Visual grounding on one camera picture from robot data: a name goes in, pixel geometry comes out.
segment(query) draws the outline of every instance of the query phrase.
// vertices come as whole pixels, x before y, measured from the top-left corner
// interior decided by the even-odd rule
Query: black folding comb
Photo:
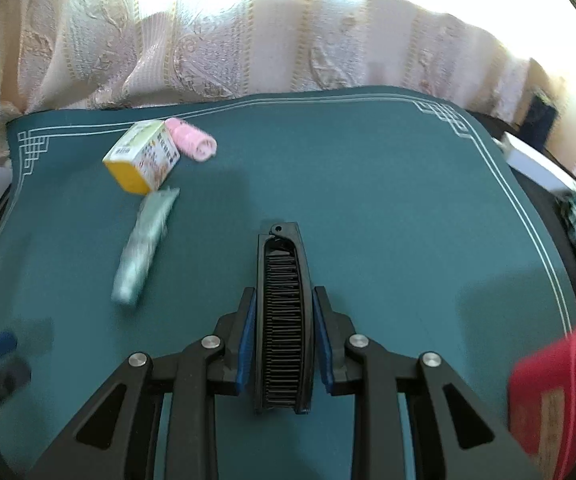
[[[295,222],[259,235],[255,411],[292,408],[308,413],[314,335],[312,291]]]

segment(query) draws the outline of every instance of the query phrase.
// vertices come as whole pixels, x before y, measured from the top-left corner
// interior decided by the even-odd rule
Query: pink hair roller
[[[203,162],[217,153],[217,141],[192,124],[176,117],[170,117],[164,123],[175,146],[184,155],[197,162]]]

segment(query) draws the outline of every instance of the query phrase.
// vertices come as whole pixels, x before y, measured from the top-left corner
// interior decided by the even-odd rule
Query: green tablecloth
[[[183,159],[141,307],[111,304],[140,199],[101,159],[136,120],[178,115],[216,158]],[[257,234],[299,223],[312,283],[394,352],[442,354],[499,416],[518,358],[576,323],[559,255],[497,147],[463,110],[415,92],[251,96],[216,104],[62,110],[13,121],[11,200],[0,225],[0,329],[33,379],[2,410],[20,468],[133,351],[180,351],[255,284]],[[348,478],[352,400],[316,381],[312,413],[254,416],[218,399],[222,478]]]

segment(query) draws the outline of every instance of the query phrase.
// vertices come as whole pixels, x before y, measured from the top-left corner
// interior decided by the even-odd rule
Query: silver screw
[[[222,344],[222,340],[215,335],[207,335],[202,339],[202,346],[207,349],[217,348]]]
[[[366,348],[368,346],[368,338],[363,334],[353,334],[348,339],[350,344],[355,348]]]
[[[431,368],[437,368],[442,363],[442,357],[434,352],[426,352],[421,356],[421,360]]]
[[[128,364],[130,366],[134,366],[135,368],[138,368],[140,366],[145,365],[147,361],[148,361],[148,356],[142,352],[137,352],[136,354],[132,354],[128,358]]]

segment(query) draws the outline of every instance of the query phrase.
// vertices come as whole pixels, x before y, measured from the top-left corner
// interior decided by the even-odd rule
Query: curtain
[[[567,0],[0,0],[0,165],[5,123],[49,108],[386,84],[513,122],[535,66],[568,124]]]

